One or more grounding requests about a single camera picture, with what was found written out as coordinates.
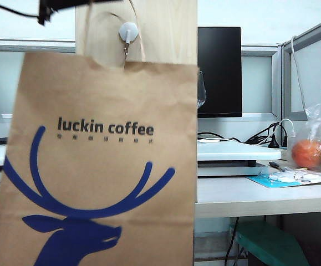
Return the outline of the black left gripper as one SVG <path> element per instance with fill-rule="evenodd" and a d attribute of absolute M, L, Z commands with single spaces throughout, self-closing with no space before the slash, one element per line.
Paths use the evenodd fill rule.
<path fill-rule="evenodd" d="M 108 3 L 112 0 L 40 0 L 38 23 L 44 25 L 46 21 L 50 21 L 50 16 L 61 9 L 82 6 L 90 3 Z"/>

